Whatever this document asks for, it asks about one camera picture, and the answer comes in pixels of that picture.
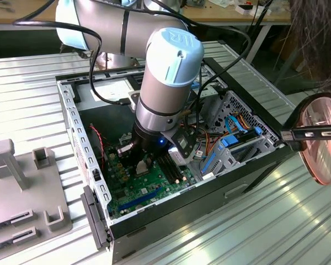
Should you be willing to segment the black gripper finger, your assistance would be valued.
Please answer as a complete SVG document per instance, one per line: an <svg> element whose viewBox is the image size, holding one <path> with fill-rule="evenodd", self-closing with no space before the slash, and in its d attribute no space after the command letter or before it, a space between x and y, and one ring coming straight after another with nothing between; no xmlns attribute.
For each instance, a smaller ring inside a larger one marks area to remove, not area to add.
<svg viewBox="0 0 331 265"><path fill-rule="evenodd" d="M132 145L125 145L116 150L117 155L119 157L125 157L128 156L132 150L133 146Z"/></svg>

